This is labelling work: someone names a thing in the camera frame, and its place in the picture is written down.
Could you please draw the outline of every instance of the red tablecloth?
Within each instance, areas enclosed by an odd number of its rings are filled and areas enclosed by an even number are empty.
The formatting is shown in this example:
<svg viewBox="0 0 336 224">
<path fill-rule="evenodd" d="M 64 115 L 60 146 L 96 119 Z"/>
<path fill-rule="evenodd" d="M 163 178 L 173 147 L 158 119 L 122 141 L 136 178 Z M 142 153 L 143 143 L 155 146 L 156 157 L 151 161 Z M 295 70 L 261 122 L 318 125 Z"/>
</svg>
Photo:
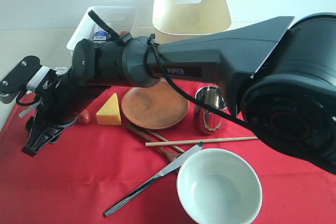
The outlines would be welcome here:
<svg viewBox="0 0 336 224">
<path fill-rule="evenodd" d="M 178 82 L 194 95 L 203 84 Z M 35 156 L 20 150 L 27 139 L 14 107 L 0 133 L 0 223 L 194 223 L 176 192 L 176 174 L 150 186 L 108 218 L 103 211 L 163 166 L 166 159 L 123 126 L 101 126 L 95 112 L 114 92 L 120 101 L 128 88 L 113 87 L 88 107 L 89 125 L 73 125 L 55 145 Z M 178 125 L 160 132 L 169 140 L 204 137 L 193 126 L 193 105 Z M 207 137 L 250 136 L 232 123 Z M 249 162 L 263 188 L 263 205 L 254 223 L 335 223 L 336 176 L 273 151 L 260 140 L 206 144 L 233 151 Z"/>
</svg>

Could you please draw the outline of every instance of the knife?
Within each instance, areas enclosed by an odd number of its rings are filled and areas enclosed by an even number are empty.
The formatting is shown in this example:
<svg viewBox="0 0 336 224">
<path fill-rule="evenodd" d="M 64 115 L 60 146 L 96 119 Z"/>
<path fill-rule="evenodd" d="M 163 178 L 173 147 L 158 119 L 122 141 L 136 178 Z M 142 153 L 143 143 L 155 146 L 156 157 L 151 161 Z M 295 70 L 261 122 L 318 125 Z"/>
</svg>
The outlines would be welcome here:
<svg viewBox="0 0 336 224">
<path fill-rule="evenodd" d="M 152 185 L 155 181 L 159 180 L 163 176 L 167 175 L 168 173 L 176 170 L 177 168 L 181 167 L 182 164 L 186 161 L 188 157 L 190 157 L 192 154 L 200 151 L 203 148 L 204 143 L 199 142 L 198 144 L 191 147 L 188 151 L 183 153 L 181 156 L 177 157 L 173 162 L 168 164 L 165 168 L 163 168 L 161 171 L 156 173 L 153 177 L 148 179 L 145 183 L 131 191 L 129 194 L 127 194 L 124 198 L 122 198 L 119 202 L 115 203 L 113 206 L 111 206 L 109 209 L 107 209 L 104 212 L 104 215 L 106 217 L 110 216 L 111 214 L 115 213 L 117 210 L 119 210 L 121 207 L 126 205 L 128 202 L 130 202 L 133 198 L 135 198 L 137 195 L 139 195 L 141 192 L 145 191 L 150 185 Z"/>
</svg>

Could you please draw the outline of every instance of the white plastic basket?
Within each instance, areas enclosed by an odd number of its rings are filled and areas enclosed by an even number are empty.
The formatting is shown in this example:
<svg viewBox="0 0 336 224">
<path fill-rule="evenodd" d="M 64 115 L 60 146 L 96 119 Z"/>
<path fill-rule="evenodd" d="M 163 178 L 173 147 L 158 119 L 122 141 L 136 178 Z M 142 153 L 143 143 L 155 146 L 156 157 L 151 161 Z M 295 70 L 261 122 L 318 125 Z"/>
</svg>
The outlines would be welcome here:
<svg viewBox="0 0 336 224">
<path fill-rule="evenodd" d="M 104 22 L 110 23 L 111 28 L 118 34 L 120 34 L 122 31 L 128 31 L 132 33 L 136 17 L 138 15 L 138 8 L 131 6 L 89 7 L 67 44 L 67 49 L 70 50 L 71 55 L 79 41 L 82 39 L 92 39 L 93 37 L 96 23 L 88 15 L 90 10 L 94 10 Z"/>
<path fill-rule="evenodd" d="M 219 33 L 231 26 L 226 0 L 154 0 L 153 26 L 159 43 Z"/>
</svg>

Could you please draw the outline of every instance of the wooden plate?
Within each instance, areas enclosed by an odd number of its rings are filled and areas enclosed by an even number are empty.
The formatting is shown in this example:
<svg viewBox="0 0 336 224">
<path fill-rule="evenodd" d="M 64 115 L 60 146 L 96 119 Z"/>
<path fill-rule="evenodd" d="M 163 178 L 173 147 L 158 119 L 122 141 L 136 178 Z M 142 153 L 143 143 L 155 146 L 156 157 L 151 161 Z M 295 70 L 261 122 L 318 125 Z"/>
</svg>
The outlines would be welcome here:
<svg viewBox="0 0 336 224">
<path fill-rule="evenodd" d="M 121 109 L 133 124 L 151 130 L 171 127 L 189 110 L 189 101 L 166 81 L 151 88 L 131 88 L 123 97 Z"/>
</svg>

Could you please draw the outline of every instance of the piper logo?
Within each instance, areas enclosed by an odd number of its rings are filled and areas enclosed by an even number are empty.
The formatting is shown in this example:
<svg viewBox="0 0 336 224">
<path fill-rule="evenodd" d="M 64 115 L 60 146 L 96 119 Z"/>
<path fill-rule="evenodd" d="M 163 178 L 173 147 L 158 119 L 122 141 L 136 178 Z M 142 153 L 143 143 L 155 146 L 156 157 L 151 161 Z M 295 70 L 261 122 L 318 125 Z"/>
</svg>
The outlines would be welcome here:
<svg viewBox="0 0 336 224">
<path fill-rule="evenodd" d="M 182 68 L 167 68 L 169 74 L 184 76 L 184 70 Z"/>
</svg>

